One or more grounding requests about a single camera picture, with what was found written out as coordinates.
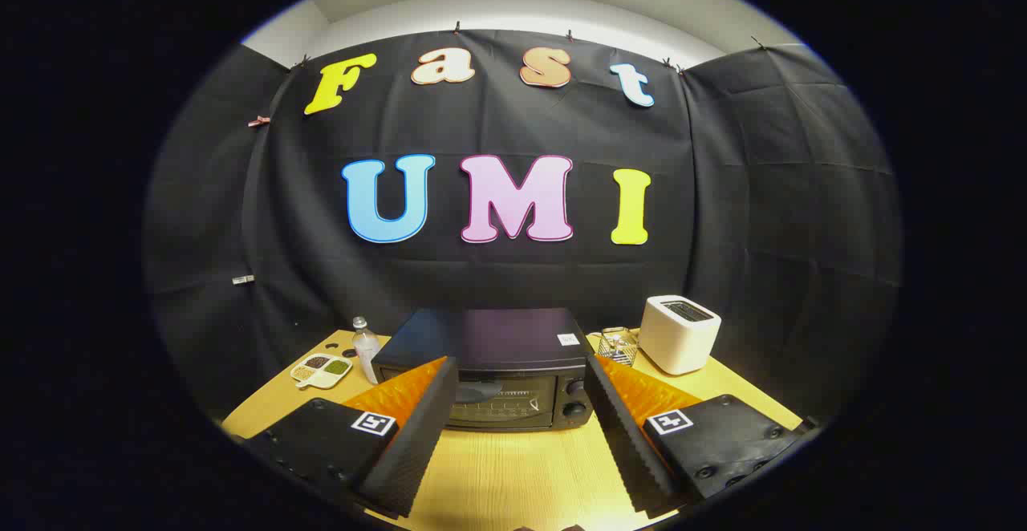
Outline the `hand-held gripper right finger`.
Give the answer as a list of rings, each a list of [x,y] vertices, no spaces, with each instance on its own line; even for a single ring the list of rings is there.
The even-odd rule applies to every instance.
[[[697,399],[642,371],[592,355],[586,392],[637,513],[689,509],[806,443],[735,395]]]

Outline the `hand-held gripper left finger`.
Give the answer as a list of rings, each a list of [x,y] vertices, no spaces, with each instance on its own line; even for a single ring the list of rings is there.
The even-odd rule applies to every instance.
[[[457,362],[439,357],[344,403],[315,397],[242,437],[250,454],[339,508],[411,513],[449,420]]]

